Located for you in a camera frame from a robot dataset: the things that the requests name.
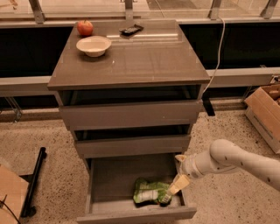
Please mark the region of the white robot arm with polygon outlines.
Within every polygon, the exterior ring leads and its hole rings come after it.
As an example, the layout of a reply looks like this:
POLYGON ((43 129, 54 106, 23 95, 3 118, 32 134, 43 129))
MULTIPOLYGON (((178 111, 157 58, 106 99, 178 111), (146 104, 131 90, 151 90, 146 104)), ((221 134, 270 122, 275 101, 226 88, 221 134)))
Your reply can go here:
POLYGON ((280 191, 280 162, 248 152, 226 139, 218 139, 208 150, 191 156, 178 154, 178 175, 174 178, 175 192, 189 185, 191 179, 200 179, 207 174, 236 172, 242 169, 262 182, 280 191))

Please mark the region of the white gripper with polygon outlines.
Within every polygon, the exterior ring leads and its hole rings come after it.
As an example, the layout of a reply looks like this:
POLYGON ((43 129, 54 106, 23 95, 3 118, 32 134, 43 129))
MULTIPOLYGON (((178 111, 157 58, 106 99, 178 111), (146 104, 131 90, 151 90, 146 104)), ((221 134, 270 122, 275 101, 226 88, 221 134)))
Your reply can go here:
POLYGON ((203 174, 199 171, 195 158, 196 155, 176 155, 175 158, 180 162, 179 173, 177 174, 168 188, 170 195, 176 194, 190 184, 190 179, 200 179, 203 174))

